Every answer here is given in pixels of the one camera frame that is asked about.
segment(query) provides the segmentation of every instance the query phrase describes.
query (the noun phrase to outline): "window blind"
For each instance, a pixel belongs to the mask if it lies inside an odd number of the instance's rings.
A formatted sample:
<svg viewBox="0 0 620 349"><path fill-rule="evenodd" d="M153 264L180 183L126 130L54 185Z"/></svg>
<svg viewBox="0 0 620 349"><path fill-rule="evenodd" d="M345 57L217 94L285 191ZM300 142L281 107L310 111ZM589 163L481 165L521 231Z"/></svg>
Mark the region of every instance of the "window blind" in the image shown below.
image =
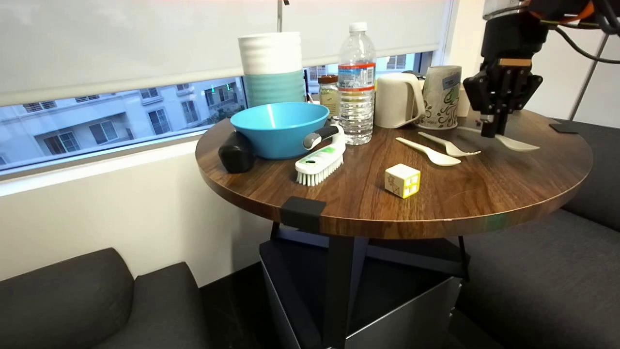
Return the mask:
<svg viewBox="0 0 620 349"><path fill-rule="evenodd" d="M378 57L434 51L454 0L289 0L304 64L335 63L364 20ZM238 37L279 30L279 0L2 0L0 105L240 76Z"/></svg>

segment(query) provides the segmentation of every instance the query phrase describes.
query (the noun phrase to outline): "teal bowl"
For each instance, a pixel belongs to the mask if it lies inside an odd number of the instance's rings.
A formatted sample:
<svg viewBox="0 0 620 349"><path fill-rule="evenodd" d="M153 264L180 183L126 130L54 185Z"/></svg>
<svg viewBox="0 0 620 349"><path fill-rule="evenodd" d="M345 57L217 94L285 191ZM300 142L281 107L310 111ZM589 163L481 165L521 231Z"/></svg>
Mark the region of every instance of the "teal bowl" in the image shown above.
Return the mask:
<svg viewBox="0 0 620 349"><path fill-rule="evenodd" d="M304 138L326 127L330 109L308 103L258 105L231 117L264 160L293 160L306 154Z"/></svg>

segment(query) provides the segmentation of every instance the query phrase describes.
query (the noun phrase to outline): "windowsill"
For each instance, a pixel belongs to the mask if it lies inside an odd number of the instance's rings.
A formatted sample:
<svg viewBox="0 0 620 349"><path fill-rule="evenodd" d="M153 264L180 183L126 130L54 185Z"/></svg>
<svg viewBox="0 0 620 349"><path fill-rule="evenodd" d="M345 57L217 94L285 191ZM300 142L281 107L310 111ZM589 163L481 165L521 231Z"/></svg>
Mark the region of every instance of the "windowsill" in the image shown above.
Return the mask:
<svg viewBox="0 0 620 349"><path fill-rule="evenodd" d="M134 152L124 150L118 154L109 154L105 160L93 160L14 179L2 179L0 198L190 156L196 152L196 142L200 136L202 134L192 134L178 142L167 142L153 148L142 146Z"/></svg>

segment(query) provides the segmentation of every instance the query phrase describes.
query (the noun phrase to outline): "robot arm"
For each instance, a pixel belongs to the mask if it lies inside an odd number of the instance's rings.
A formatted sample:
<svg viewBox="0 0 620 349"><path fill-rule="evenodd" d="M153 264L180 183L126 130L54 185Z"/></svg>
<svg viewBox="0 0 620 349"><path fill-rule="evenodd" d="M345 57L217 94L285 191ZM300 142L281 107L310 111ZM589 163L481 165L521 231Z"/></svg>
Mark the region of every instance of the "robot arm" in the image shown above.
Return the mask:
<svg viewBox="0 0 620 349"><path fill-rule="evenodd" d="M485 61L481 72L463 82L471 107L483 115L483 136L504 134L508 117L543 84L531 74L531 59L550 26L579 22L620 33L614 14L620 14L620 0L486 0Z"/></svg>

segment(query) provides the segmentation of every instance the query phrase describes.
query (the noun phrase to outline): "gray floor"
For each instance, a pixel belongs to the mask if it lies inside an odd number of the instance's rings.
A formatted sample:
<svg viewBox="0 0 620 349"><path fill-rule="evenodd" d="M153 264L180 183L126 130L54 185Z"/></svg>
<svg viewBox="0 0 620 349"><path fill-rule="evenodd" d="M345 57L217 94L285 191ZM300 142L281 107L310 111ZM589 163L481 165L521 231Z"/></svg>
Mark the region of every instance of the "gray floor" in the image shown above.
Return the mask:
<svg viewBox="0 0 620 349"><path fill-rule="evenodd" d="M202 289L217 349L281 349L262 266L254 264ZM446 349L500 349L461 313L454 315Z"/></svg>

